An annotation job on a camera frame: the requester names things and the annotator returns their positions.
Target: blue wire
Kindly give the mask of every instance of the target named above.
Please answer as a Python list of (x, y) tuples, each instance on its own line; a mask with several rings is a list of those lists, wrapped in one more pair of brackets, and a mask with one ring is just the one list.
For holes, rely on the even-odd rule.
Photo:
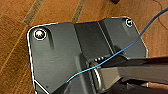
[(66, 83), (68, 83), (68, 82), (69, 82), (70, 80), (72, 80), (75, 76), (77, 76), (77, 75), (79, 75), (79, 74), (81, 74), (81, 73), (84, 73), (84, 72), (86, 72), (86, 71), (89, 71), (89, 70), (92, 70), (92, 69), (94, 69), (94, 68), (97, 68), (97, 67), (101, 66), (102, 64), (104, 64), (105, 62), (107, 62), (108, 60), (110, 60), (111, 58), (113, 58), (114, 56), (118, 55), (118, 54), (121, 53), (122, 51), (124, 51), (124, 50), (128, 49), (129, 47), (131, 47), (133, 44), (135, 44), (135, 43), (138, 41), (138, 39), (140, 39), (140, 37), (143, 35), (143, 33), (146, 31), (146, 29), (151, 25), (151, 23), (152, 23), (157, 17), (159, 17), (160, 15), (162, 15), (163, 13), (165, 13), (166, 11), (168, 11), (168, 7), (167, 7), (166, 9), (162, 10), (161, 12), (159, 12), (155, 17), (153, 17), (153, 18), (151, 19), (151, 21), (147, 24), (147, 26), (143, 29), (143, 31), (139, 34), (139, 36), (135, 39), (135, 41), (134, 41), (133, 43), (131, 43), (130, 45), (128, 45), (128, 46), (125, 47), (124, 49), (118, 51), (117, 53), (115, 53), (115, 54), (112, 55), (111, 57), (107, 58), (107, 59), (104, 60), (102, 63), (100, 63), (100, 64), (98, 64), (98, 65), (96, 65), (96, 66), (94, 66), (94, 67), (85, 69), (85, 70), (83, 70), (83, 71), (80, 71), (80, 72), (74, 74), (73, 76), (71, 76), (71, 77), (66, 81)]

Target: screw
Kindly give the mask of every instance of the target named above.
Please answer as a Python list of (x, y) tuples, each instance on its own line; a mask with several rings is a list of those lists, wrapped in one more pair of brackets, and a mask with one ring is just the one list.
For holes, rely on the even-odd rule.
[(132, 24), (133, 24), (133, 22), (132, 22), (131, 19), (126, 19), (126, 25), (127, 25), (128, 27), (132, 27)]
[(36, 29), (34, 31), (34, 37), (37, 40), (43, 40), (46, 37), (46, 31), (44, 29)]

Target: wooden floor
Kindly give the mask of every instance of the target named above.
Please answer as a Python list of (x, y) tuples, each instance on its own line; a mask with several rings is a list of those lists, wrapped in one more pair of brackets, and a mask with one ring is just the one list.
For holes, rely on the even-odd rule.
[[(26, 40), (34, 25), (128, 16), (141, 32), (168, 0), (0, 0), (0, 94), (34, 94)], [(168, 12), (143, 35), (148, 57), (168, 56)], [(168, 89), (164, 85), (150, 87)]]

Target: electronic device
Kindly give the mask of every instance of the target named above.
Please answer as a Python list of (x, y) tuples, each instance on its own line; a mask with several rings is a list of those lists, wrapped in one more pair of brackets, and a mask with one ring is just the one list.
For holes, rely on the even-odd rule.
[(150, 92), (148, 82), (168, 84), (168, 58), (147, 58), (142, 39), (103, 65), (65, 83), (75, 73), (100, 64), (138, 36), (129, 17), (32, 27), (27, 39), (36, 93), (106, 94), (113, 89), (129, 94), (133, 92), (131, 88)]

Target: mounting hole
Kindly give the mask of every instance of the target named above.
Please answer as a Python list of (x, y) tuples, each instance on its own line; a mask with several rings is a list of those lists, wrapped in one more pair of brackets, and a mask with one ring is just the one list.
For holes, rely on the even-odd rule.
[(46, 31), (44, 29), (36, 29), (34, 31), (34, 37), (37, 40), (44, 40), (46, 37)]

